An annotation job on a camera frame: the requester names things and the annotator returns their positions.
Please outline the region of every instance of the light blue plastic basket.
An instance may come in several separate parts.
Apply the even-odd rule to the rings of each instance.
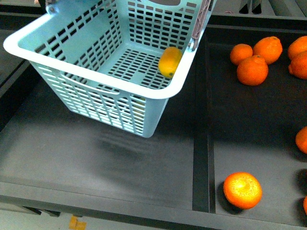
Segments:
[[[210,0],[157,1],[59,0],[4,47],[29,60],[71,111],[148,138],[181,90],[210,16]],[[172,79],[158,70],[169,46],[183,52]]]

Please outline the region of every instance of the yellow object on floor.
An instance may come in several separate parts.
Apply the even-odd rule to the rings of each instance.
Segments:
[[[69,222],[69,229],[73,230],[85,230],[86,222],[78,221],[78,218],[74,215],[71,217],[71,221]]]

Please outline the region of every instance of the floor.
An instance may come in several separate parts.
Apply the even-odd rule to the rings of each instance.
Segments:
[[[71,214],[61,213],[51,217],[47,213],[39,215],[15,211],[0,210],[1,230],[68,230]],[[82,217],[78,221],[86,222],[86,230],[157,230],[156,228],[125,224],[109,220]]]
[[[17,6],[35,6],[39,5],[34,4],[34,0],[0,0],[0,3],[3,5],[17,5]]]

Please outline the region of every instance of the basket rim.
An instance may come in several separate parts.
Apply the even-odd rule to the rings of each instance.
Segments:
[[[163,89],[150,89],[144,86],[137,85],[132,82],[124,81],[114,78],[112,76],[99,73],[90,69],[76,66],[74,64],[61,61],[52,57],[47,57],[42,54],[19,47],[19,41],[33,31],[33,28],[38,28],[46,23],[52,15],[44,14],[33,22],[29,23],[20,30],[8,36],[3,43],[4,49],[15,56],[24,58],[26,60],[42,64],[54,69],[58,69],[73,75],[83,77],[88,80],[96,81],[100,84],[108,85],[119,90],[127,91],[151,99],[166,99],[175,96],[183,87],[185,79],[188,75],[190,66],[194,60],[197,48],[192,50],[189,46],[183,52],[182,59],[179,66],[168,86]]]

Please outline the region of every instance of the basket bottom grid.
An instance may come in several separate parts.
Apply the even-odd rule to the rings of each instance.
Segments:
[[[150,89],[163,89],[171,79],[158,69],[161,52],[135,44],[122,44],[98,70],[100,73],[129,81]]]

